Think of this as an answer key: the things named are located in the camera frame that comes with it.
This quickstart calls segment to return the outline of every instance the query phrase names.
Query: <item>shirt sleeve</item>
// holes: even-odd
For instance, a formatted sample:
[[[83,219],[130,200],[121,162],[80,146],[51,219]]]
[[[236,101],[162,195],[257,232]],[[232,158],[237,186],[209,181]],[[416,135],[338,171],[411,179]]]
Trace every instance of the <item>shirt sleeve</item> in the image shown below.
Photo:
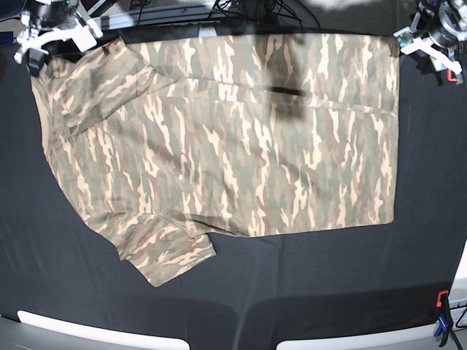
[[[39,89],[46,91],[41,97],[52,111],[52,126],[57,123],[51,131],[55,139],[59,135],[65,139],[78,135],[148,89],[174,82],[156,76],[154,69],[128,50],[122,39],[90,51],[76,64],[68,64],[65,74],[59,73],[61,69],[51,66],[46,77],[33,81],[39,86],[47,83],[47,88]]]
[[[155,287],[215,256],[206,234],[189,236],[176,224],[155,214],[106,213],[85,224],[118,250]]]

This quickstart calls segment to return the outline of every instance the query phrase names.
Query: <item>metal frame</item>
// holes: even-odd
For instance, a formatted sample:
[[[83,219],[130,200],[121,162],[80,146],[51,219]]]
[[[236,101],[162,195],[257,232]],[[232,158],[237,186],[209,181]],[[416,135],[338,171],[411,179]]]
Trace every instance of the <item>metal frame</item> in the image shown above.
[[[101,30],[112,30],[120,28],[128,28],[136,26],[139,18],[139,26],[146,26],[151,24],[176,24],[186,22],[199,22],[207,19],[224,18],[224,14],[219,12],[212,12],[214,2],[207,2],[205,4],[186,4],[174,5],[167,7],[155,7],[151,9],[143,9],[141,11],[130,11],[118,13],[115,15],[106,15],[96,17],[94,20],[101,27]]]

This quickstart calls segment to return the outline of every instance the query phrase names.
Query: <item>clamp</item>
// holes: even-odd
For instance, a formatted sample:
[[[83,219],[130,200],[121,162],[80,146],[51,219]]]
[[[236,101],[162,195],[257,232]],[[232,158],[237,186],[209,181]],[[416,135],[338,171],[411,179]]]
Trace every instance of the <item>clamp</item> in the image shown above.
[[[442,290],[438,293],[438,300],[436,301],[436,307],[438,308],[438,321],[439,326],[438,329],[435,331],[434,337],[437,338],[441,336],[441,343],[439,347],[442,348],[446,345],[449,335],[451,335],[455,345],[458,347],[459,350],[463,350],[462,346],[460,345],[459,339],[456,336],[452,326],[454,322],[451,316],[451,309],[449,307],[449,300],[447,298],[449,294],[448,290]]]

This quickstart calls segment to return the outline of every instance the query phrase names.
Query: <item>camouflage pattern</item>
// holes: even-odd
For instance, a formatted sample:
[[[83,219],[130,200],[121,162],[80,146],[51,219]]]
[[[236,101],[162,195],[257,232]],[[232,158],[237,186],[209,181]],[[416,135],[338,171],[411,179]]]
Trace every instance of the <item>camouflage pattern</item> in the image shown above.
[[[337,34],[126,45],[33,79],[46,157],[85,224],[158,286],[258,237],[393,220],[398,51]]]

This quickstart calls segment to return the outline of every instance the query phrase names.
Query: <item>red clamp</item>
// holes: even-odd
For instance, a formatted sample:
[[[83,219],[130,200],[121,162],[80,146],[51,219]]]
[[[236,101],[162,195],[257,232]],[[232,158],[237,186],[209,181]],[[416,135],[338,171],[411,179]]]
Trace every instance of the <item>red clamp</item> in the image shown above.
[[[438,299],[436,300],[436,307],[437,308],[441,308],[441,296],[442,295],[448,295],[449,294],[449,290],[445,289],[445,290],[442,290],[438,293]]]
[[[458,78],[452,77],[452,72],[450,69],[447,69],[447,81],[448,82],[458,82]]]

